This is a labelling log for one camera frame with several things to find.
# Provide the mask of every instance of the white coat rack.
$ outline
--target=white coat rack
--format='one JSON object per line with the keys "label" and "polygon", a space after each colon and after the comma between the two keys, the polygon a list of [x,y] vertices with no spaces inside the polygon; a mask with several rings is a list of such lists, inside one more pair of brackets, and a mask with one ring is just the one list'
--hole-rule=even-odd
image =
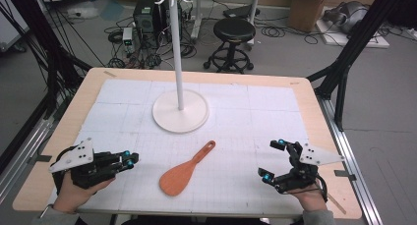
{"label": "white coat rack", "polygon": [[162,94],[153,105],[152,114],[153,119],[162,129],[185,134],[193,132],[206,122],[209,117],[209,105],[199,93],[183,90],[177,0],[169,1],[177,91]]}

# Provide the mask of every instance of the cardboard box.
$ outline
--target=cardboard box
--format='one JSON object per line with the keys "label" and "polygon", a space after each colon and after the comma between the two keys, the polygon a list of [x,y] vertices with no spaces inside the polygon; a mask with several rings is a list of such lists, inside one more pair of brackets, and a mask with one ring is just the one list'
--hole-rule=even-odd
{"label": "cardboard box", "polygon": [[324,5],[325,0],[292,0],[288,26],[304,32],[312,31]]}

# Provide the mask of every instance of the gray machine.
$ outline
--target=gray machine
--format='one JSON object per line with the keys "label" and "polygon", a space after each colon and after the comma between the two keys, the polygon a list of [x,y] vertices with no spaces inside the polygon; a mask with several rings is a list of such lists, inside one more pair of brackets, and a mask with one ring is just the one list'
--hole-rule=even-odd
{"label": "gray machine", "polygon": [[333,24],[346,34],[350,34],[362,21],[368,12],[362,3],[342,2],[336,8],[325,10],[322,19],[325,22],[333,22]]}

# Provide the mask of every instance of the human hand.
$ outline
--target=human hand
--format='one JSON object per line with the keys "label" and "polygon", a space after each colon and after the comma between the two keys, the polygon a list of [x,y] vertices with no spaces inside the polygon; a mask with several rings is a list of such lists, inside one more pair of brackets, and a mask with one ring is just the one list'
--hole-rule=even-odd
{"label": "human hand", "polygon": [[304,189],[288,191],[300,201],[306,211],[328,210],[323,199],[322,190],[317,184],[312,184]]}
{"label": "human hand", "polygon": [[89,189],[82,189],[73,184],[70,171],[65,173],[61,191],[53,204],[55,210],[74,213],[77,208],[85,204],[89,198],[101,189],[106,188],[116,178],[101,182]]}

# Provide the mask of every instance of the spatula handle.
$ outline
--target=spatula handle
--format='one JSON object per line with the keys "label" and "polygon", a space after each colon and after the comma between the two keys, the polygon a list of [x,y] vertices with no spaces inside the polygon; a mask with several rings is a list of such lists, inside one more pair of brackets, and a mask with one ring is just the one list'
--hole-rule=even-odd
{"label": "spatula handle", "polygon": [[209,141],[199,152],[193,157],[193,161],[197,164],[215,147],[215,141]]}

